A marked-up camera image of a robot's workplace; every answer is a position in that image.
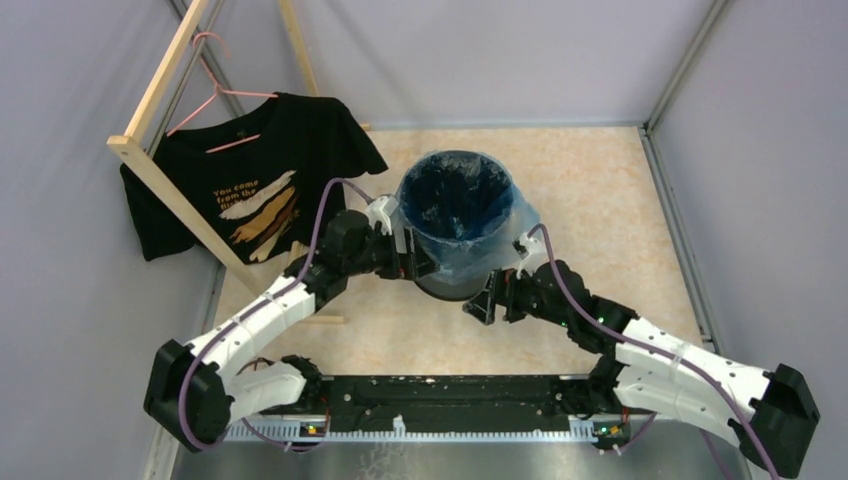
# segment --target trash can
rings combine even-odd
[[[396,196],[421,248],[439,266],[416,283],[442,300],[479,293],[492,270],[519,260],[512,243],[539,221],[506,168],[484,153],[430,153],[406,172]]]

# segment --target white wall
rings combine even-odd
[[[321,93],[386,128],[642,122],[711,1],[294,3]],[[276,9],[241,0],[218,29],[234,84],[281,88]]]
[[[844,478],[848,2],[735,2],[657,135],[729,353],[803,372]]]
[[[215,262],[142,259],[105,145],[176,27],[162,0],[0,2],[0,478],[138,478],[153,354],[201,321]]]

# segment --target black t-shirt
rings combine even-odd
[[[256,134],[255,140],[206,153]],[[343,103],[285,93],[222,125],[164,137],[153,161],[245,263],[285,252],[293,241],[308,244],[330,179],[387,168]],[[146,260],[199,243],[126,165],[121,176]],[[336,185],[322,228],[344,208],[342,186]]]

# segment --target trash bag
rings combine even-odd
[[[406,172],[396,197],[422,249],[439,265],[430,276],[448,285],[485,281],[518,261],[513,242],[539,222],[506,168],[483,153],[426,155]]]

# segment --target beige tabletop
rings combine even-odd
[[[473,150],[501,161],[548,226],[558,258],[595,294],[635,309],[659,327],[698,342],[683,277],[635,128],[550,128],[370,132],[389,171],[355,180],[372,196],[394,193],[404,172],[434,150]],[[363,203],[347,195],[353,208]],[[257,265],[270,284],[279,256]],[[253,300],[227,275],[220,323]],[[322,313],[343,325],[298,324],[263,356],[309,357],[325,374],[587,373],[597,357],[564,328],[527,318],[483,326],[461,304],[414,284],[352,278]]]

